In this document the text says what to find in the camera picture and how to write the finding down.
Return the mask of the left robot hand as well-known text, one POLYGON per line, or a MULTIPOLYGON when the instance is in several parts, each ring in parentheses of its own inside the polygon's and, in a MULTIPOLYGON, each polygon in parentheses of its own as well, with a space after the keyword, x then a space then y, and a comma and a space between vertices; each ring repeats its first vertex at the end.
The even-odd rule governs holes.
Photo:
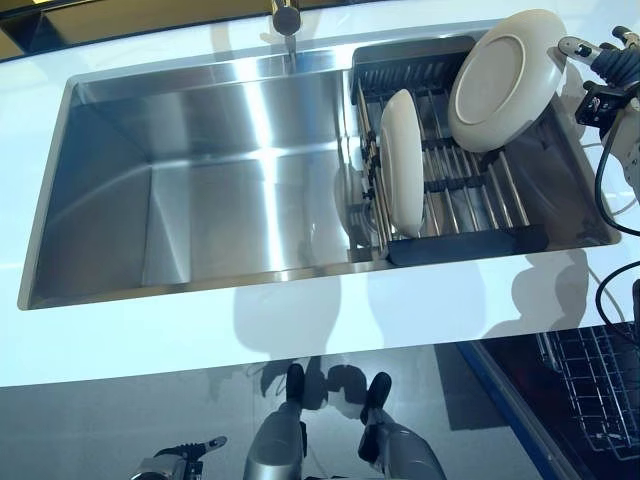
POLYGON ((189 462, 198 461, 204 455, 220 449, 226 445, 228 438, 224 435, 215 437, 203 443, 186 443, 159 450, 154 457, 174 455, 189 462))

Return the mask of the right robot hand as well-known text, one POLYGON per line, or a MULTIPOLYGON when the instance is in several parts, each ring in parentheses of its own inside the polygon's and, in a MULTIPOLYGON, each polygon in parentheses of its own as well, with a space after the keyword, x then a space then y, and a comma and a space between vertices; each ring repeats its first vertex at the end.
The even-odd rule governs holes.
POLYGON ((628 89, 639 83, 639 35, 621 25, 613 28, 612 35, 623 48, 595 46, 574 36, 562 37, 557 47, 566 57, 589 66, 608 86, 628 89))

